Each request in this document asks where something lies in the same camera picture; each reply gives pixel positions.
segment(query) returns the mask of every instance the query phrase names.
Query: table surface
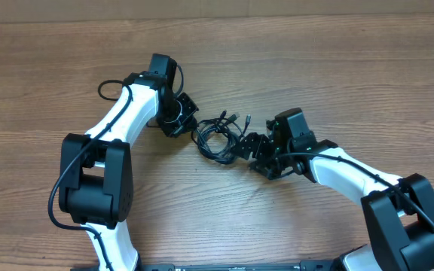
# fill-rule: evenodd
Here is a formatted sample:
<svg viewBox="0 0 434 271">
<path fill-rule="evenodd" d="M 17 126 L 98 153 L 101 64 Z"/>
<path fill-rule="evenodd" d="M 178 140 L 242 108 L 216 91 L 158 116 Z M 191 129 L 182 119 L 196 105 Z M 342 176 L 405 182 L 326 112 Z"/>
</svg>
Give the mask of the table surface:
<svg viewBox="0 0 434 271">
<path fill-rule="evenodd" d="M 434 187 L 434 14 L 0 25 L 0 270 L 96 263 L 86 234 L 47 216 L 61 142 L 112 107 L 99 82 L 146 70 L 152 53 L 182 65 L 199 120 L 226 109 L 265 132 L 301 107 L 318 140 Z M 144 129 L 132 164 L 128 224 L 145 263 L 284 263 L 368 242 L 344 196 L 297 175 L 267 181 L 244 160 L 220 166 L 189 134 Z"/>
</svg>

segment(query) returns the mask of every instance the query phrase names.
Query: wooden table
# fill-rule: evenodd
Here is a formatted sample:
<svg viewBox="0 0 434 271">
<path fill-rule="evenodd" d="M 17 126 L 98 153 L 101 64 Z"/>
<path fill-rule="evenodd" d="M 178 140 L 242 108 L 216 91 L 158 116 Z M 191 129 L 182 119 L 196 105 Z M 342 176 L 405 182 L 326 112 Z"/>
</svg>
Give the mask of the wooden table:
<svg viewBox="0 0 434 271">
<path fill-rule="evenodd" d="M 0 270 L 96 263 L 85 233 L 47 217 L 60 145 L 112 107 L 99 82 L 146 70 L 152 53 L 182 65 L 199 120 L 227 109 L 265 132 L 301 107 L 319 140 L 434 187 L 434 14 L 0 25 Z M 220 166 L 189 134 L 145 129 L 132 161 L 128 224 L 145 263 L 282 263 L 368 242 L 344 196 L 297 175 L 267 181 L 243 160 Z"/>
</svg>

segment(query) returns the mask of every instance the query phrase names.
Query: wooden surface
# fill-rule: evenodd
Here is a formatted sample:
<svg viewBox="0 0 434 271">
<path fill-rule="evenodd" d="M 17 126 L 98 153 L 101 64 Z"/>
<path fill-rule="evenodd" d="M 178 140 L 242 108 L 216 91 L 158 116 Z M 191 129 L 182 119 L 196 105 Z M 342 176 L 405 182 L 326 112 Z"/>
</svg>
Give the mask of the wooden surface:
<svg viewBox="0 0 434 271">
<path fill-rule="evenodd" d="M 95 264 L 85 233 L 47 217 L 60 145 L 112 107 L 99 82 L 157 52 L 182 65 L 198 119 L 238 111 L 265 132 L 301 107 L 319 140 L 434 187 L 434 14 L 0 25 L 0 270 Z M 189 135 L 145 129 L 132 162 L 128 224 L 145 263 L 292 262 L 368 242 L 362 211 L 339 193 L 297 175 L 266 181 L 242 160 L 220 166 Z"/>
<path fill-rule="evenodd" d="M 434 13 L 434 0 L 0 0 L 0 23 Z"/>
</svg>

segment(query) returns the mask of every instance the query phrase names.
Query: white plastic part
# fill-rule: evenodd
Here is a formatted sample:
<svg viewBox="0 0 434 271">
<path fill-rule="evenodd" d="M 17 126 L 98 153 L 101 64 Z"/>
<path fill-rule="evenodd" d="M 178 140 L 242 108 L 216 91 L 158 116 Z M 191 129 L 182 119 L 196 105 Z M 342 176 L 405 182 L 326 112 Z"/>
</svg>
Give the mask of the white plastic part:
<svg viewBox="0 0 434 271">
<path fill-rule="evenodd" d="M 131 84 L 133 101 L 127 110 L 117 120 L 115 125 L 102 136 L 101 140 L 112 141 L 120 139 L 123 142 L 130 143 L 130 147 L 135 143 L 136 138 L 142 131 L 144 125 L 153 118 L 158 112 L 158 92 L 148 86 Z M 99 132 L 105 129 L 106 124 L 120 112 L 128 100 L 128 89 L 123 87 L 121 96 L 110 109 L 110 112 L 95 127 L 89 129 L 85 134 L 95 137 Z"/>
<path fill-rule="evenodd" d="M 114 230 L 109 230 L 106 226 L 86 223 L 86 227 L 92 227 L 101 233 L 103 244 L 105 245 L 106 254 L 114 271 L 134 271 L 139 259 L 139 254 L 132 245 L 130 234 L 128 232 L 127 221 L 118 222 Z M 87 232 L 93 243 L 99 260 L 99 271 L 108 271 L 105 259 L 103 258 L 102 249 L 94 235 Z"/>
<path fill-rule="evenodd" d="M 365 245 L 344 256 L 343 265 L 347 271 L 381 271 L 369 245 Z"/>
<path fill-rule="evenodd" d="M 329 148 L 321 152 L 321 154 L 351 160 L 373 174 L 379 175 L 383 180 L 388 181 L 393 185 L 398 184 L 398 179 L 401 178 L 398 175 L 384 173 L 359 162 L 346 154 L 342 148 Z M 388 188 L 384 184 L 376 182 L 373 178 L 367 176 L 365 173 L 359 171 L 353 166 L 343 162 L 338 162 L 337 160 L 314 157 L 310 161 L 310 167 L 314 179 L 318 183 L 342 193 L 358 206 L 361 206 L 362 197 L 369 195 L 374 190 L 382 191 Z"/>
</svg>

